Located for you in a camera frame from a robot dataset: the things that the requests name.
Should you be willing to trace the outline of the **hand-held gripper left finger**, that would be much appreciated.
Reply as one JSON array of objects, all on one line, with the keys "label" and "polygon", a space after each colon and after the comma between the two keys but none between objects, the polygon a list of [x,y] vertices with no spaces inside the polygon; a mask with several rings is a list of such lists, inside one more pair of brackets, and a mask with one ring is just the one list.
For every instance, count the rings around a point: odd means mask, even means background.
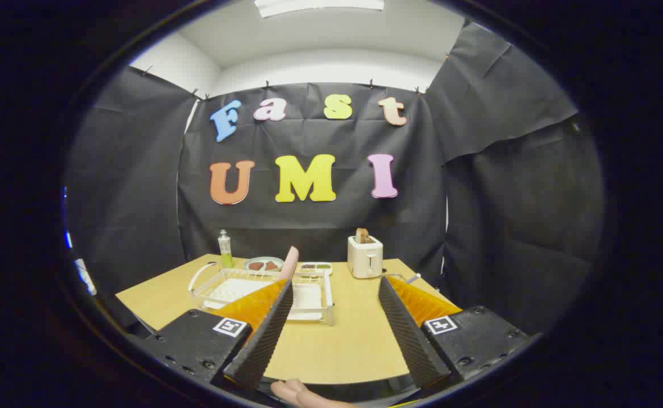
[{"label": "hand-held gripper left finger", "polygon": [[215,312],[192,308],[138,341],[155,361],[202,388],[225,380],[256,390],[279,341],[294,300],[290,279],[280,279]]}]

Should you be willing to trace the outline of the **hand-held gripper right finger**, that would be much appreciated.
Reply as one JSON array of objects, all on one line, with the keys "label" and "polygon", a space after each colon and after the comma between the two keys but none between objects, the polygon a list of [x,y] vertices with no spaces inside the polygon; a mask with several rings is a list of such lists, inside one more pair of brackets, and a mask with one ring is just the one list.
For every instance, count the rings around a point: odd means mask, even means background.
[{"label": "hand-held gripper right finger", "polygon": [[381,279],[378,299],[409,374],[423,390],[487,373],[539,339],[484,305],[457,308],[396,277]]}]

